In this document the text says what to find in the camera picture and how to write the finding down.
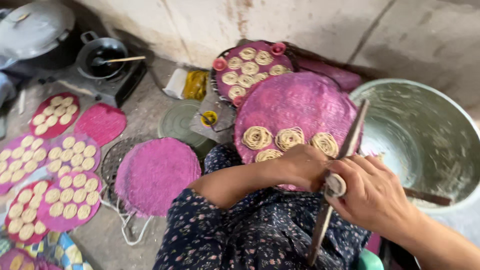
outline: yellow plastic bag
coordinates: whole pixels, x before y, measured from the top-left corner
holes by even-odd
[[[208,71],[190,71],[183,88],[183,97],[202,101],[206,94]]]

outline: large aluminum bowl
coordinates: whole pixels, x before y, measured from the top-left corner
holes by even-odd
[[[447,196],[452,206],[424,201],[423,211],[440,213],[477,200],[480,181],[480,132],[470,116],[441,92],[403,79],[381,79],[359,86],[350,99],[371,105],[361,150],[384,154],[384,163],[405,187]]]

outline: gas stove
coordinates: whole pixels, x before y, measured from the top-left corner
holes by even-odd
[[[89,95],[96,101],[119,108],[135,90],[146,71],[144,61],[126,62],[114,77],[94,80],[83,77],[76,65],[73,65],[63,70],[41,72],[39,82],[56,81],[75,92]]]

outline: concrete wall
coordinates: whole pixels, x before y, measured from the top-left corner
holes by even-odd
[[[209,67],[241,38],[289,41],[378,77],[431,85],[480,124],[477,0],[76,0],[114,35]]]

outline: navy floral fabric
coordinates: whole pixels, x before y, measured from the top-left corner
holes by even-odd
[[[240,164],[236,151],[219,145],[205,158],[205,172]],[[306,263],[322,196],[270,187],[224,210],[185,189],[168,211],[154,270],[355,268],[370,232],[336,212],[314,266]]]

